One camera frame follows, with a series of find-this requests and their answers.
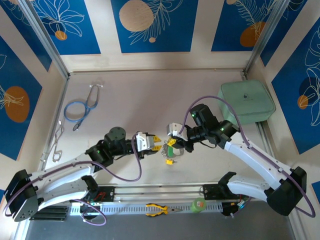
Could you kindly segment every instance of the white table surface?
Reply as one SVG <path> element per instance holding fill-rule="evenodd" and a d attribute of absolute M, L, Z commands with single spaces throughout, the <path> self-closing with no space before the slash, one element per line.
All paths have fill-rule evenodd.
<path fill-rule="evenodd" d="M 90 84 L 103 84 L 99 103 L 78 131 L 72 130 L 75 123 L 65 121 L 65 131 L 57 147 L 63 152 L 62 158 L 55 163 L 50 155 L 46 169 L 84 153 L 113 127 L 124 128 L 127 139 L 131 139 L 137 131 L 155 134 L 162 139 L 160 144 L 163 144 L 168 139 L 167 125 L 182 123 L 186 110 L 195 99 L 204 95 L 217 95 L 221 84 L 241 80 L 240 72 L 214 70 L 119 71 L 72 75 L 60 119 L 67 103 L 86 100 Z M 207 104 L 219 121 L 223 120 L 216 100 L 204 99 L 201 103 Z M 68 110 L 72 114 L 81 111 L 82 108 L 77 106 Z M 187 124 L 195 126 L 191 117 L 188 117 Z M 256 124 L 245 125 L 244 130 L 251 141 L 263 149 Z M 185 151 L 176 161 L 174 165 L 165 164 L 160 152 L 146 156 L 141 160 L 143 172 L 137 184 L 212 182 L 218 181 L 229 171 L 257 176 L 239 158 L 218 147 L 210 149 L 195 144 L 193 153 Z M 138 175 L 137 161 L 133 155 L 115 161 L 108 169 L 127 179 L 134 179 Z M 95 179 L 98 184 L 124 183 L 102 170 L 96 173 Z"/>

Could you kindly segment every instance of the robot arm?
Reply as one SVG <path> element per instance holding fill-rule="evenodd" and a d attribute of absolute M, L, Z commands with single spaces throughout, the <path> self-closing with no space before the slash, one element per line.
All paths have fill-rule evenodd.
<path fill-rule="evenodd" d="M 196 127 L 185 126 L 171 123 L 167 127 L 167 134 L 171 136 L 168 145 L 174 148 L 184 148 L 188 152 L 194 150 L 194 144 L 208 140 L 211 144 L 234 154 L 253 170 L 255 170 L 264 180 L 250 179 L 239 176 L 235 172 L 228 172 L 219 181 L 223 195 L 241 194 L 263 200 L 269 204 L 277 213 L 287 216 L 302 198 L 299 189 L 292 181 L 283 174 L 285 171 L 290 175 L 306 192 L 307 174 L 297 167 L 291 169 L 289 166 L 281 163 L 266 152 L 261 150 L 255 144 L 250 142 L 248 147 L 237 126 L 224 120 L 218 122 L 213 116 L 208 106 L 199 104 L 190 110 L 190 114 L 196 123 Z M 280 168 L 275 168 L 270 162 L 267 162 L 259 154 L 251 150 L 254 147 Z"/>
<path fill-rule="evenodd" d="M 160 141 L 155 135 L 138 132 L 134 147 L 139 159 L 143 159 L 145 155 L 155 154 L 159 150 L 155 143 Z M 9 205 L 14 221 L 28 219 L 37 211 L 57 203 L 95 198 L 99 187 L 92 174 L 101 168 L 93 163 L 108 167 L 113 164 L 115 156 L 133 153 L 132 141 L 126 140 L 126 131 L 121 127 L 114 127 L 103 140 L 68 162 L 31 174 L 26 170 L 17 172 L 4 193 L 8 203 L 15 193 L 27 184 L 38 178 L 39 180 L 25 188 Z"/>

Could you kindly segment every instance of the light green plastic box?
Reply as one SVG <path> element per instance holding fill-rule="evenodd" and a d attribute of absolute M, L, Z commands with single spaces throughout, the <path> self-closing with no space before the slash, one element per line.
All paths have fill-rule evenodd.
<path fill-rule="evenodd" d="M 276 110 L 267 89 L 258 80 L 224 83 L 220 87 L 218 97 L 226 100 L 234 108 L 243 125 L 265 121 Z M 224 119 L 238 125 L 228 107 L 223 102 L 218 102 Z"/>

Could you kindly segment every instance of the stethoscope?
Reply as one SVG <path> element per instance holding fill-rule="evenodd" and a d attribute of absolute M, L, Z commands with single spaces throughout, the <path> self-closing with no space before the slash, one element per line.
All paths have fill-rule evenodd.
<path fill-rule="evenodd" d="M 65 117 L 65 119 L 67 119 L 69 122 L 72 122 L 72 123 L 76 123 L 73 127 L 73 131 L 76 131 L 79 129 L 79 127 L 81 126 L 82 122 L 85 120 L 85 118 L 89 115 L 90 111 L 95 109 L 98 105 L 98 101 L 99 101 L 99 90 L 100 88 L 99 87 L 103 87 L 103 85 L 100 85 L 100 84 L 95 84 L 95 85 L 90 85 L 90 92 L 89 92 L 89 95 L 86 99 L 85 102 L 83 101 L 72 101 L 70 103 L 68 103 L 65 107 L 64 107 L 64 111 L 63 111 L 63 115 Z M 96 99 L 95 99 L 95 102 L 93 105 L 89 105 L 89 100 L 90 100 L 90 96 L 93 92 L 93 89 L 96 88 L 97 90 L 97 93 L 96 93 Z M 68 108 L 71 106 L 71 105 L 76 105 L 76 104 L 80 104 L 80 105 L 83 105 L 84 106 L 84 114 L 82 117 L 80 117 L 79 119 L 71 119 L 67 116 L 67 110 Z"/>

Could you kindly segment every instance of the yellow pliers handle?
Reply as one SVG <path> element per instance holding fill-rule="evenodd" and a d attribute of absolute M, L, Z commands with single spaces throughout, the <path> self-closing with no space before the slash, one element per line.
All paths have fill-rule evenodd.
<path fill-rule="evenodd" d="M 155 203 L 149 203 L 147 205 L 145 205 L 146 207 L 155 207 L 158 209 L 161 209 L 162 211 L 157 212 L 157 213 L 146 213 L 145 215 L 147 215 L 148 217 L 156 217 L 156 216 L 160 216 L 162 214 L 167 215 L 168 214 L 168 206 L 161 206 Z"/>

